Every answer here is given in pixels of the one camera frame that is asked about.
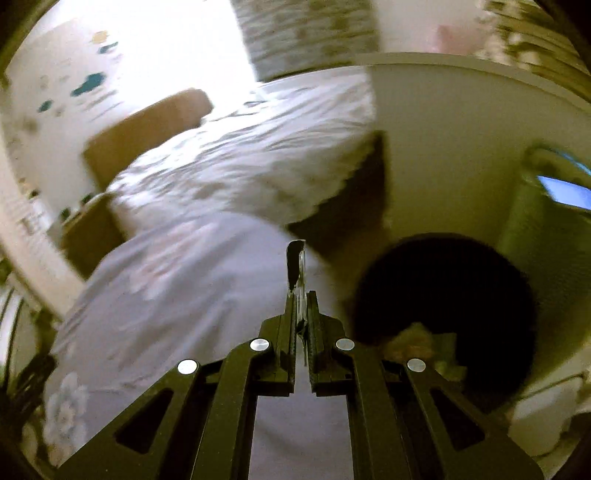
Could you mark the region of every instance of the wall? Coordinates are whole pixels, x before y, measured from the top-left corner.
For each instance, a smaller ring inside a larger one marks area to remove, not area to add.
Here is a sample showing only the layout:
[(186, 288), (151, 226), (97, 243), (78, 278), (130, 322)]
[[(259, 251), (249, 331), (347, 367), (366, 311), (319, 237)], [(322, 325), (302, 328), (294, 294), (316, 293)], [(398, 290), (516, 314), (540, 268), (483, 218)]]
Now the wall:
[(121, 91), (117, 43), (70, 20), (27, 42), (6, 70), (10, 155), (54, 218), (96, 191), (82, 159), (85, 141), (137, 108)]
[[(549, 80), (473, 57), (366, 57), (389, 151), (385, 220), (393, 240), (455, 232), (494, 247), (528, 147), (543, 141), (591, 158), (591, 105)], [(589, 311), (582, 305), (559, 336), (540, 328), (533, 378), (548, 373), (545, 360), (569, 360), (580, 346), (573, 339), (584, 342), (582, 324), (591, 334)]]
[(382, 51), (430, 51), (440, 24), (453, 25), (470, 38), (477, 25), (476, 0), (373, 0)]
[[(105, 81), (72, 96), (90, 74)], [(190, 86), (222, 108), (254, 84), (227, 0), (61, 0), (25, 39), (7, 76), (14, 167), (54, 214), (96, 191), (82, 159), (90, 137)]]

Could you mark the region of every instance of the white cabinet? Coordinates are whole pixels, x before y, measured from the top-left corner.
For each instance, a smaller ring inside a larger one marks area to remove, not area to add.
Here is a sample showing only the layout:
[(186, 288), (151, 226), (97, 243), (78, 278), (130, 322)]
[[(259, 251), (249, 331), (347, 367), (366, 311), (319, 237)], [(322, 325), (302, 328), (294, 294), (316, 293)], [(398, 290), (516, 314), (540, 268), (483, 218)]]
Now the white cabinet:
[(63, 317), (84, 287), (36, 221), (21, 195), (0, 132), (0, 246), (22, 281), (55, 315)]

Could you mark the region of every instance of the curtain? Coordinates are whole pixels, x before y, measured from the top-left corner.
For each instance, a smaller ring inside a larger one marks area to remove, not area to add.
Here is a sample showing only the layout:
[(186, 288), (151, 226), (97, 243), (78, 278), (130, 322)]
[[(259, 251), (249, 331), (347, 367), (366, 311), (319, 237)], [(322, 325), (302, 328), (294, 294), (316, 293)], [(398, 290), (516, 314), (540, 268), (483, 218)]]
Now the curtain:
[(371, 0), (231, 0), (256, 78), (351, 64), (379, 45)]

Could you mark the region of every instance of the bed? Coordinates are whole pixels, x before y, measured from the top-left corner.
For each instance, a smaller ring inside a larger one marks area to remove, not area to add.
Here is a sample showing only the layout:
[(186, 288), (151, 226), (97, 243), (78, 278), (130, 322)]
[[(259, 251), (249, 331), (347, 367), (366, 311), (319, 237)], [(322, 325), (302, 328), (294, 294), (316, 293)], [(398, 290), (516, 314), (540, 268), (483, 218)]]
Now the bed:
[(182, 214), (248, 213), (319, 250), (332, 241), (368, 177), (383, 183), (371, 83), (343, 67), (272, 84), (229, 114), (186, 90), (87, 143), (103, 193), (63, 235), (84, 277), (126, 239)]

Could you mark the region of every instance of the floral bedding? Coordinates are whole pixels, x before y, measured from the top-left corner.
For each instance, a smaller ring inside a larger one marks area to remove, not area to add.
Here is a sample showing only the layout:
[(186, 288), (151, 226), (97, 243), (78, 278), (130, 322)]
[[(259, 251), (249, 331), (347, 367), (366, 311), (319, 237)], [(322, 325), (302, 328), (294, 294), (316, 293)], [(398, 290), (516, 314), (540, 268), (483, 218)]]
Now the floral bedding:
[[(111, 252), (58, 331), (44, 393), (44, 448), (59, 467), (178, 362), (209, 363), (283, 312), (291, 238), (236, 213), (186, 216)], [(307, 253), (307, 288), (341, 317), (324, 266)], [(346, 401), (317, 398), (296, 368), (295, 394), (262, 397), (253, 479), (352, 479)]]

